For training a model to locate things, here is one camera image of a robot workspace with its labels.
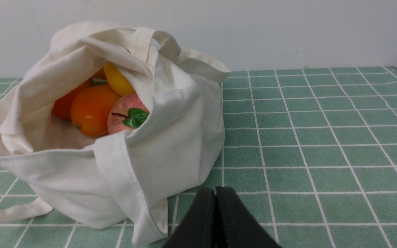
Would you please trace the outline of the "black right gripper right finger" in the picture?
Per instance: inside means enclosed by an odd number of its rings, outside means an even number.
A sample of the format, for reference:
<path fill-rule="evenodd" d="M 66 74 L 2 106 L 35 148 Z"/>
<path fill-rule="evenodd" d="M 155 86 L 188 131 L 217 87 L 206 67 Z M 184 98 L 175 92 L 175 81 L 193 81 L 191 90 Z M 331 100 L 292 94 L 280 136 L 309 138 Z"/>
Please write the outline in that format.
<path fill-rule="evenodd" d="M 280 248 L 231 187 L 216 188 L 217 248 Z"/>

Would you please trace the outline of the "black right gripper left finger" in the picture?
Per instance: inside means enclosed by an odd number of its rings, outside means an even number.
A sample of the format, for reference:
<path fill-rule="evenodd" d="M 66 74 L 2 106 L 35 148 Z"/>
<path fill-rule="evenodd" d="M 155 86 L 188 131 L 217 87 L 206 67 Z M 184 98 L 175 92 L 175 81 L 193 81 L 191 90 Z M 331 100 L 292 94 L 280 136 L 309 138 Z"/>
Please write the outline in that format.
<path fill-rule="evenodd" d="M 164 248 L 214 248 L 216 196 L 211 188 L 200 188 L 182 221 L 164 243 Z"/>

